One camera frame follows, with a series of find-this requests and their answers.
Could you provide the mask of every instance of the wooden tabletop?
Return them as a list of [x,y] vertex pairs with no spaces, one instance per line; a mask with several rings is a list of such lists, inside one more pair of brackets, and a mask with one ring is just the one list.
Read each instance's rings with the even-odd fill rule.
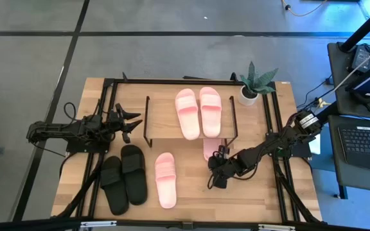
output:
[[[82,93],[77,118],[92,114],[98,98],[100,98],[103,78],[88,78]],[[260,96],[253,106],[239,104],[237,97],[240,86],[211,86],[216,89],[222,98],[222,131],[221,137],[232,137],[233,126],[230,111],[229,96],[235,98],[236,118],[238,122],[238,138],[231,144],[231,154],[244,148],[255,147],[265,140],[267,124],[263,108],[263,99]],[[176,93],[181,89],[194,90],[198,98],[201,85],[160,85],[120,83],[116,93],[116,103],[127,112],[138,112],[141,116],[133,119],[143,119],[145,116],[146,97],[150,96],[148,132],[147,136],[153,139],[153,147],[149,148],[143,138],[144,123],[141,123],[130,135],[131,144],[140,147],[145,155],[146,181],[148,185],[148,199],[142,205],[130,205],[128,211],[121,216],[114,216],[110,212],[103,190],[98,191],[95,208],[95,217],[102,219],[135,219],[135,220],[183,220],[183,221],[217,221],[217,222],[281,222],[278,194],[272,160],[263,157],[258,171],[253,178],[247,181],[229,179],[227,189],[207,188],[210,172],[207,162],[203,158],[202,139],[187,141],[182,138],[178,130],[178,121],[174,101]],[[294,95],[289,82],[276,82],[277,96],[282,121],[285,124],[291,114],[296,112]],[[276,118],[269,98],[272,115],[272,125],[276,128]],[[120,157],[120,150],[125,145],[121,135],[111,143],[106,157],[116,155]],[[155,184],[154,162],[158,155],[170,152],[175,157],[177,172],[177,204],[172,209],[163,209],[159,205]],[[64,165],[57,195],[55,197],[52,215],[62,212],[81,187],[84,175],[87,153],[78,153],[71,157]],[[317,201],[315,187],[309,166],[300,158],[291,158],[292,177],[295,191],[306,207],[318,219],[321,213]],[[91,190],[85,197],[83,215],[87,215]],[[288,194],[285,192],[288,217],[292,217],[292,209]]]

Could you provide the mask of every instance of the black metal post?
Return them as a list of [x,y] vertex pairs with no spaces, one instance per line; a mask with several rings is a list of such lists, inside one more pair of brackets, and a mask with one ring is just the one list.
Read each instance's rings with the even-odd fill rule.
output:
[[[263,108],[265,109],[265,119],[267,120],[267,128],[268,128],[267,135],[268,135],[270,133],[273,133],[272,120],[270,118],[268,96],[262,95],[262,99],[263,99]],[[285,199],[283,196],[282,184],[278,178],[278,172],[277,172],[278,158],[276,157],[275,153],[272,154],[272,164],[274,166],[276,191],[277,191],[277,198],[279,202],[279,209],[281,212],[281,220],[282,222],[285,222],[288,220],[288,216],[286,214],[286,205],[285,205]]]
[[148,105],[149,105],[149,100],[150,100],[150,97],[147,96],[146,97],[146,101],[145,101],[144,139],[145,139],[146,143],[148,144],[148,146],[150,148],[152,148],[152,139],[148,140],[148,137],[146,136],[146,127],[147,127],[147,124],[148,124]]
[[351,50],[359,41],[361,41],[368,33],[370,32],[370,18],[366,20],[361,27],[359,27],[356,32],[350,38],[345,41],[341,46],[339,46],[339,49],[343,52],[348,52]]
[[346,187],[342,186],[340,184],[338,184],[338,187],[339,187],[339,195],[336,194],[335,197],[337,197],[339,199],[347,200],[348,199],[348,191],[346,190]]
[[[276,125],[277,125],[277,130],[280,132],[282,130],[282,118],[281,118],[281,111],[279,110],[279,102],[278,102],[278,95],[276,94],[276,91],[272,92],[272,102],[274,104],[274,111],[275,111],[275,116],[276,116]],[[292,187],[292,189],[295,191],[294,187],[294,179],[292,177],[292,172],[290,169],[290,163],[289,163],[289,157],[283,157],[283,166],[285,168],[285,173],[286,173],[286,179],[288,180],[289,186]],[[298,208],[296,207],[296,204],[294,203],[293,199],[290,199],[290,203],[292,206],[292,214],[294,215],[294,221],[300,221],[301,218],[299,217],[299,211]]]
[[303,215],[303,218],[306,222],[313,222],[313,223],[320,223],[320,221],[315,218],[312,213],[305,207],[301,199],[296,194],[295,190],[289,185],[288,180],[282,173],[281,167],[279,166],[279,163],[274,163],[274,168],[276,171],[276,178],[281,182],[283,187],[285,188],[286,192],[289,194],[289,197],[291,201],[295,204],[295,206],[301,211],[301,214]]
[[[82,184],[84,184],[88,180],[88,177],[91,174],[93,158],[94,158],[94,153],[88,153],[88,159],[87,159],[87,163],[85,166],[84,177],[82,178]],[[82,200],[80,201],[80,203],[78,204],[76,208],[76,214],[75,214],[76,218],[82,216],[82,211],[84,210],[84,204],[85,204],[85,196],[82,197]]]
[[233,121],[233,124],[234,124],[234,137],[229,142],[225,139],[225,146],[226,147],[228,147],[238,137],[238,123],[236,122],[234,96],[231,96],[229,98],[229,100],[231,101],[232,121]]
[[[114,105],[115,105],[116,89],[118,87],[117,81],[115,79],[105,79],[104,80],[103,89],[102,89],[102,92],[104,93],[103,103],[101,104],[102,108],[105,104],[105,98],[107,97],[107,91],[108,91],[108,88],[110,86],[112,86],[112,89],[111,89],[111,94],[110,94],[110,99],[109,99],[109,104],[108,104],[107,121],[109,121],[109,115],[110,115],[111,111],[113,111],[113,108],[114,108]],[[103,160],[105,159],[105,154],[106,153],[99,153],[98,162],[97,162],[97,165],[99,166],[99,168],[101,168],[101,166],[103,164]],[[88,208],[88,216],[92,217],[92,218],[94,217],[94,213],[95,213],[96,198],[97,198],[97,195],[98,195],[99,188],[100,188],[100,175],[98,174],[98,176],[96,177],[96,179],[94,181],[94,186],[93,186],[93,190],[92,190],[92,194],[91,194],[91,202],[90,202],[89,208]]]

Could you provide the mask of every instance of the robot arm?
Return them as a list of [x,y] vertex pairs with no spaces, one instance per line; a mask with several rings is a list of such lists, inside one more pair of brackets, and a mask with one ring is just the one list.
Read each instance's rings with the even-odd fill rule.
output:
[[139,113],[125,112],[121,105],[116,105],[116,111],[110,111],[108,119],[103,122],[100,114],[84,117],[69,124],[47,124],[42,121],[31,124],[26,134],[29,142],[35,144],[48,138],[61,138],[68,143],[77,143],[89,147],[100,146],[109,143],[115,138],[115,132],[122,131],[123,140],[130,142],[130,133],[142,120],[126,124],[126,119],[140,116]]
[[[224,146],[220,146],[218,152],[215,152],[216,155],[210,157],[208,161],[208,168],[212,172],[211,179],[209,180],[212,180],[212,184],[209,186],[210,182],[208,182],[208,188],[215,186],[225,189],[227,187],[227,179],[237,178],[235,175],[243,176],[252,170],[255,171],[264,155],[276,153],[279,150],[290,149],[300,142],[308,143],[314,140],[317,134],[320,134],[321,128],[322,126],[319,120],[313,113],[300,111],[291,116],[286,126],[280,132],[268,133],[265,142],[254,148],[241,150],[232,157],[226,158],[225,153],[229,152],[229,150]],[[274,167],[276,169],[276,177],[279,178],[279,181],[297,205],[305,220],[308,222],[320,222],[312,216],[311,212],[304,206],[298,195],[296,195],[285,178],[278,161],[276,161]]]

